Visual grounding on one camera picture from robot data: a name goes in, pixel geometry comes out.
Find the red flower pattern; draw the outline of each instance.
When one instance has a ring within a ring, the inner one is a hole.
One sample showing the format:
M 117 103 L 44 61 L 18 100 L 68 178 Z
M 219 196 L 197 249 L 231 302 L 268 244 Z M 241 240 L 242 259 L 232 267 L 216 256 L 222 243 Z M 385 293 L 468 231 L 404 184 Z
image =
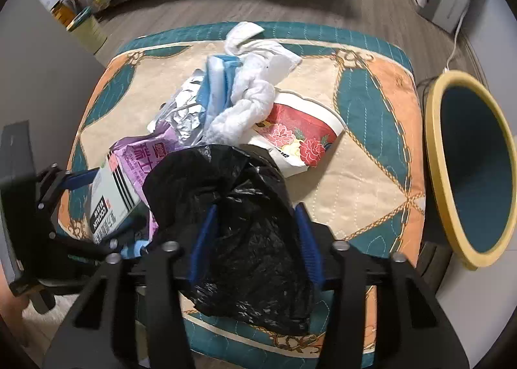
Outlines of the red flower pattern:
M 272 124 L 269 127 L 262 127 L 258 132 L 268 139 L 276 147 L 282 147 L 294 142 L 295 136 L 292 130 L 288 130 L 283 124 Z
M 307 166 L 316 166 L 325 153 L 325 147 L 316 139 L 306 139 L 300 143 L 300 158 Z

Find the black plastic bag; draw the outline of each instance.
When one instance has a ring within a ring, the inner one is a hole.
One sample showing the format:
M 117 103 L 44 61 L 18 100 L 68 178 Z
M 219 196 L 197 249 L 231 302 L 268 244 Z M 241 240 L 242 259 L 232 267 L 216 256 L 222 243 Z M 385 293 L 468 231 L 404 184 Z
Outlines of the black plastic bag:
M 223 145 L 180 150 L 148 174 L 143 190 L 159 225 L 150 250 L 185 238 L 217 204 L 208 272 L 185 292 L 200 312 L 285 335 L 308 332 L 313 287 L 284 179 L 265 158 Z

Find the cardboard box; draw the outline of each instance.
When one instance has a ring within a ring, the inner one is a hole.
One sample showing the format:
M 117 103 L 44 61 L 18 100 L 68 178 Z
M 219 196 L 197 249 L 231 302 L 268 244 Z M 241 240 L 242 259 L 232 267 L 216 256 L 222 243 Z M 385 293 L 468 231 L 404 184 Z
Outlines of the cardboard box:
M 137 219 L 148 219 L 148 216 L 149 209 L 110 151 L 91 186 L 90 230 L 94 243 L 119 234 Z

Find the metal screw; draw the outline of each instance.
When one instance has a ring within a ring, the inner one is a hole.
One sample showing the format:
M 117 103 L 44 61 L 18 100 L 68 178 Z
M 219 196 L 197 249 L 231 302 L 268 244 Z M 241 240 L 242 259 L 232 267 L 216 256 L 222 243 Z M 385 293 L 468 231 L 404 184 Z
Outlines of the metal screw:
M 346 241 L 334 241 L 332 246 L 336 251 L 348 251 L 350 249 L 350 244 Z
M 167 241 L 162 244 L 162 250 L 166 252 L 173 252 L 179 250 L 179 243 L 176 241 Z
M 394 262 L 406 262 L 407 261 L 407 257 L 404 254 L 402 254 L 401 252 L 394 252 L 391 255 L 391 258 L 393 259 Z
M 108 264 L 117 264 L 118 262 L 120 262 L 120 260 L 122 260 L 122 256 L 120 254 L 117 254 L 116 252 L 106 257 L 106 262 Z

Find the power cord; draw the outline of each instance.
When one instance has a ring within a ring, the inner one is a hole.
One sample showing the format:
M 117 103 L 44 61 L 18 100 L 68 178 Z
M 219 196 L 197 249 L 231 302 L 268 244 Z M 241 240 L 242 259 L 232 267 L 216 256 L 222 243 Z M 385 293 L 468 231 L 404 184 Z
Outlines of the power cord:
M 62 3 L 63 4 L 67 4 L 67 3 L 71 4 L 73 13 L 76 14 L 76 15 L 79 13 L 79 12 L 77 12 L 77 5 L 76 5 L 76 1 L 75 0 L 63 0 Z
M 461 24 L 463 23 L 463 18 L 465 17 L 465 15 L 467 14 L 467 9 L 469 8 L 469 5 L 467 5 L 465 7 L 465 10 L 463 11 L 463 13 L 461 14 L 461 16 L 459 17 L 459 22 L 458 22 L 458 26 L 456 27 L 456 32 L 454 33 L 454 47 L 452 48 L 452 53 L 451 55 L 449 56 L 449 58 L 447 59 L 446 63 L 445 63 L 445 67 L 442 71 L 442 73 L 447 73 L 450 69 L 449 69 L 449 63 L 450 61 L 452 60 L 452 58 L 454 57 L 454 53 L 456 53 L 456 46 L 457 46 L 457 43 L 458 43 L 458 34 L 459 34 L 459 29 L 461 28 Z
M 459 17 L 459 22 L 458 22 L 458 26 L 456 27 L 456 32 L 454 33 L 454 47 L 452 48 L 452 53 L 451 55 L 449 56 L 449 58 L 447 59 L 447 62 L 445 63 L 445 67 L 444 67 L 444 70 L 443 70 L 443 73 L 446 73 L 449 71 L 449 63 L 450 61 L 452 60 L 452 58 L 454 57 L 454 53 L 456 52 L 456 45 L 458 43 L 458 34 L 459 34 L 459 29 L 461 28 L 461 24 L 463 23 L 463 18 L 465 17 L 465 15 L 467 14 L 467 9 L 469 8 L 469 6 L 467 5 L 467 7 L 465 8 L 465 10 L 463 11 L 463 13 L 461 14 L 461 16 Z

